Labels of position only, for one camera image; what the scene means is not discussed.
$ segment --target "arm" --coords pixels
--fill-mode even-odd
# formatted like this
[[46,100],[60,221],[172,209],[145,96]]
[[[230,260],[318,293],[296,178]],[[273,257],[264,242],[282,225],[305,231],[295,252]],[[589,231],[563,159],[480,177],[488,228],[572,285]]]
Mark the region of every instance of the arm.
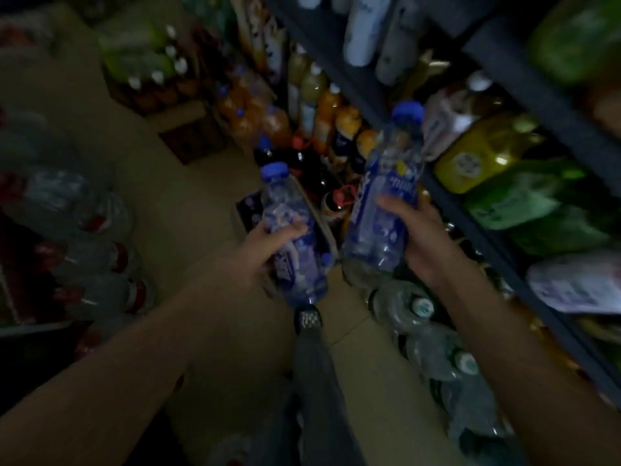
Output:
[[405,221],[412,270],[434,290],[536,464],[619,464],[621,417],[593,387],[551,360],[429,210],[382,198]]
[[218,349],[231,284],[244,289],[272,253],[306,230],[254,230],[216,271],[36,389],[0,418],[3,464],[122,464],[198,344]]

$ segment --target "blue-capped bottle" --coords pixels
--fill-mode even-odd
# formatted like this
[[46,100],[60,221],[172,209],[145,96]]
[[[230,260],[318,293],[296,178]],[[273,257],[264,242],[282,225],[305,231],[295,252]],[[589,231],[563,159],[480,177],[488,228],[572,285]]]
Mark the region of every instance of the blue-capped bottle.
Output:
[[377,288],[403,257],[408,239],[405,224],[377,206],[375,199],[390,195],[417,205],[416,185],[423,170],[423,112],[416,101],[395,106],[391,122],[367,160],[342,248],[343,273],[355,287]]
[[319,255],[311,211],[301,191],[289,178],[284,162],[261,168],[265,188],[261,196],[263,220],[268,232],[277,232],[294,222],[308,225],[309,231],[292,240],[274,255],[279,289],[291,307],[314,305],[328,292],[324,268],[332,262],[330,253]]

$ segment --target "gray pants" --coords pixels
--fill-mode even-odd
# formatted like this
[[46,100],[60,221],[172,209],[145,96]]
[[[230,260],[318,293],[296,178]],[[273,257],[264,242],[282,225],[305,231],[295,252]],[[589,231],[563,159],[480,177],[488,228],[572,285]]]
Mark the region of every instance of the gray pants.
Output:
[[[300,460],[300,427],[304,451]],[[304,329],[296,339],[293,385],[268,427],[260,431],[245,466],[363,466],[360,445],[347,421],[345,398],[338,386],[330,352],[320,329]]]

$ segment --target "person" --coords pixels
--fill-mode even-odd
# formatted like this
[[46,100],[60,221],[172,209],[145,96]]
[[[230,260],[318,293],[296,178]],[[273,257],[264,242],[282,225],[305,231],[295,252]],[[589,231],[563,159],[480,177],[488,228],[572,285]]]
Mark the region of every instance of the person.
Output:
[[[526,322],[508,310],[448,238],[430,205],[422,202],[416,211],[389,197],[378,198],[378,204],[405,222],[408,264],[446,306],[530,461],[618,465],[617,412],[588,384],[547,357]],[[269,235],[259,226],[240,247],[213,263],[217,271],[190,283],[144,320],[28,395],[0,418],[3,465],[122,464],[173,392],[199,341],[213,339],[217,348],[215,335],[226,330],[226,321],[216,309],[225,306],[230,285],[248,288],[276,250],[306,231],[294,224]],[[288,399],[282,412],[302,409],[301,463],[362,464],[332,361],[319,338],[321,317],[309,307],[296,311],[296,316],[300,335],[293,371],[300,405]],[[268,440],[251,447],[249,464],[296,462],[291,449],[295,432],[283,423],[285,417],[276,415]]]

